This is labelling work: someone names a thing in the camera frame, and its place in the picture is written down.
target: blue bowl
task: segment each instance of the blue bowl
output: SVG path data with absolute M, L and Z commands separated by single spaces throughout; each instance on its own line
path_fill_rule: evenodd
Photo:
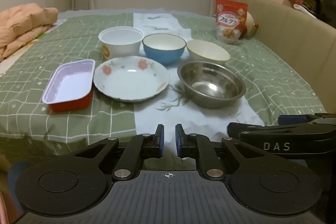
M 186 47 L 184 39 L 167 33 L 150 34 L 142 43 L 147 57 L 164 66 L 178 60 Z

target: snack bag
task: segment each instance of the snack bag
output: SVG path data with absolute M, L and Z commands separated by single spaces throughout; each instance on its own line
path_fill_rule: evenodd
M 244 30 L 248 5 L 231 0 L 216 0 L 216 37 L 228 44 L 238 41 Z

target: gray ribbed panel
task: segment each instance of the gray ribbed panel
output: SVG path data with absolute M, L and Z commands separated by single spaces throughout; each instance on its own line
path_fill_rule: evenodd
M 197 171 L 141 171 L 116 182 L 97 206 L 79 215 L 48 218 L 27 213 L 17 224 L 322 224 L 311 213 L 273 218 L 240 205 L 222 182 Z

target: black circular cover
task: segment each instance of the black circular cover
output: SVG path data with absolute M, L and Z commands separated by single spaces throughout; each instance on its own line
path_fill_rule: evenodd
M 25 170 L 16 182 L 21 205 L 42 215 L 69 215 L 97 203 L 107 190 L 106 177 L 88 159 L 55 158 Z
M 231 175 L 236 199 L 252 210 L 278 216 L 302 213 L 320 198 L 320 178 L 309 168 L 278 156 L 240 162 Z

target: metal screw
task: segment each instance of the metal screw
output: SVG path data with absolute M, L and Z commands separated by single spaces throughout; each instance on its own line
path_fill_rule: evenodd
M 222 170 L 219 169 L 210 169 L 207 171 L 208 176 L 213 177 L 213 178 L 219 178 L 221 177 L 224 173 Z
M 114 172 L 114 175 L 118 178 L 126 178 L 131 174 L 131 172 L 127 169 L 119 169 Z

